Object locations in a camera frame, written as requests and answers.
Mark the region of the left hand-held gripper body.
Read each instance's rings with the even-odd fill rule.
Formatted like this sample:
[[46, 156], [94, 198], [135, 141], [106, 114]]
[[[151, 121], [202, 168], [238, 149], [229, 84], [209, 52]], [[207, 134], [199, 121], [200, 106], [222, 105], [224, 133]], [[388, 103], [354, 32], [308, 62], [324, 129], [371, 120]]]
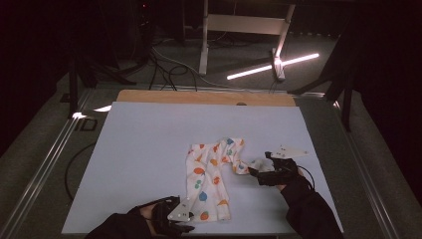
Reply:
[[189, 209], [187, 198], [181, 200], [178, 196], [159, 199], [153, 209], [152, 223], [157, 234], [167, 237], [180, 237], [179, 226], [189, 226], [193, 214]]

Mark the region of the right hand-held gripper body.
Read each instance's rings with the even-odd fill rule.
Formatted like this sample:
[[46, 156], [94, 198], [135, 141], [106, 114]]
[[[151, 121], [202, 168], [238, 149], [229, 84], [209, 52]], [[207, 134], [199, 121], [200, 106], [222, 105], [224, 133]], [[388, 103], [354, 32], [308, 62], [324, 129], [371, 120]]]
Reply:
[[309, 153], [305, 150], [281, 145], [277, 150], [271, 151], [273, 171], [263, 172], [262, 178], [257, 178], [260, 185], [275, 186], [287, 184], [298, 175], [298, 165], [295, 163], [296, 157], [306, 156]]

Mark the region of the white fruit-print baby pants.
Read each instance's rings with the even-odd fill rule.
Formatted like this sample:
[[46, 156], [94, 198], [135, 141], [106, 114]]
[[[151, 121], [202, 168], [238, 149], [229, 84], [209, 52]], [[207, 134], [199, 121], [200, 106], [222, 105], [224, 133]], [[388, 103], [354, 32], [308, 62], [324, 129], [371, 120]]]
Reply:
[[225, 137], [213, 143], [192, 144], [186, 156], [186, 188], [194, 222], [230, 220], [230, 197], [223, 169], [230, 166], [235, 174], [248, 175], [250, 169], [270, 171], [263, 159], [245, 161], [242, 138]]

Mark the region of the person's right hand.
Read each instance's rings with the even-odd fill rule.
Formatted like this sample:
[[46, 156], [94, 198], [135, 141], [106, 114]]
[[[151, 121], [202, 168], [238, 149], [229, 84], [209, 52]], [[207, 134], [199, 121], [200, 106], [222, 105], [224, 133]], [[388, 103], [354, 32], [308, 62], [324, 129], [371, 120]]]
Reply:
[[294, 182], [298, 181], [302, 177], [304, 177], [304, 174], [301, 169], [298, 169], [298, 175], [292, 181], [288, 182], [287, 184], [278, 184], [276, 185], [276, 188], [280, 191], [283, 191], [286, 187], [293, 185]]

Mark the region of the person's left hand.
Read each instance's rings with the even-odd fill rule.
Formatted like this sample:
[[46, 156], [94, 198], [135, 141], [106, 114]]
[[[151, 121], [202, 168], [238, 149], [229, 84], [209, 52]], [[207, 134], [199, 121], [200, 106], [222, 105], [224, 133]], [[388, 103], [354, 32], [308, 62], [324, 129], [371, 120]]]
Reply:
[[155, 205], [152, 204], [152, 205], [143, 206], [143, 207], [139, 208], [139, 213], [146, 220], [146, 223], [148, 225], [149, 231], [150, 231], [152, 236], [157, 235], [157, 233], [154, 229], [153, 223], [152, 223], [154, 207], [155, 207]]

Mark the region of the wooden table board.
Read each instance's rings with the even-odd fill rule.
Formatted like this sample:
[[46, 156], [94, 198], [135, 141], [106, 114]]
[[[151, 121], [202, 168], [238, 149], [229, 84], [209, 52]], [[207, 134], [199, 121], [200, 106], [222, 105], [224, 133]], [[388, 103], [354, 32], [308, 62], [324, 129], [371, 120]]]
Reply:
[[264, 93], [176, 92], [122, 90], [116, 100], [130, 103], [295, 107], [292, 96]]

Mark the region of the black tripod stand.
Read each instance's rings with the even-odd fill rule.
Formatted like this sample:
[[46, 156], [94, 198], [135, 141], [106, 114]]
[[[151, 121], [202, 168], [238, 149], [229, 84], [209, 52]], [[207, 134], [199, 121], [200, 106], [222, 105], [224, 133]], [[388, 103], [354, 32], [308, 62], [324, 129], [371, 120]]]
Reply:
[[78, 79], [88, 88], [94, 88], [98, 80], [95, 77], [94, 71], [105, 74], [122, 85], [134, 86], [135, 82], [131, 82], [118, 73], [113, 72], [106, 66], [100, 64], [98, 61], [91, 58], [89, 55], [84, 54], [80, 49], [73, 48], [69, 57], [69, 119], [79, 109], [79, 96], [78, 96]]

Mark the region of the aluminium floor rail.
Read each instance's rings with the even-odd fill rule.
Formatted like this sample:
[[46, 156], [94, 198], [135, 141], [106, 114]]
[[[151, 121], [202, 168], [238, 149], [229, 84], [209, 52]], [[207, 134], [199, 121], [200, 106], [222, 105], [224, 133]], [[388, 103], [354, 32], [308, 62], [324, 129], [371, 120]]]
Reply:
[[327, 102], [333, 110], [336, 112], [337, 120], [340, 123], [340, 126], [345, 134], [346, 141], [348, 143], [349, 148], [352, 152], [352, 161], [357, 169], [357, 174], [359, 180], [361, 181], [362, 187], [366, 193], [368, 198], [369, 204], [371, 205], [372, 211], [378, 225], [380, 226], [380, 230], [385, 239], [400, 239], [398, 234], [397, 228], [394, 225], [392, 218], [386, 208], [386, 205], [381, 198], [381, 194], [377, 190], [375, 186], [375, 182], [373, 181], [372, 177], [369, 174], [369, 171], [365, 165], [363, 157], [361, 156], [358, 147], [355, 143], [352, 134], [345, 129], [343, 125], [341, 114], [342, 114], [342, 107], [339, 105], [337, 101], [328, 101]]
[[40, 163], [36, 172], [27, 184], [15, 208], [8, 217], [8, 220], [0, 229], [0, 239], [13, 239], [17, 234], [57, 160], [59, 159], [59, 156], [65, 148], [72, 132], [75, 130], [77, 123], [81, 119], [81, 117], [75, 117], [74, 113], [71, 113], [71, 116], [65, 122], [48, 154], [44, 157], [43, 161]]

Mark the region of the white metal desk frame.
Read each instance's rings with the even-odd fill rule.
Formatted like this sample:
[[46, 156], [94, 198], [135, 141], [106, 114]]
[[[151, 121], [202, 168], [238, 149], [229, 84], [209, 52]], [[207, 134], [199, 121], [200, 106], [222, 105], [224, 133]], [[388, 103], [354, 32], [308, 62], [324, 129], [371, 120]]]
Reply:
[[211, 14], [208, 10], [209, 0], [203, 0], [203, 30], [202, 30], [202, 48], [199, 63], [199, 74], [207, 74], [208, 65], [208, 32], [220, 31], [230, 33], [248, 33], [277, 35], [279, 37], [278, 45], [272, 50], [272, 63], [268, 67], [275, 74], [278, 81], [284, 81], [285, 62], [281, 58], [288, 30], [296, 9], [295, 4], [290, 4], [285, 18], [266, 18], [253, 16], [221, 15]]

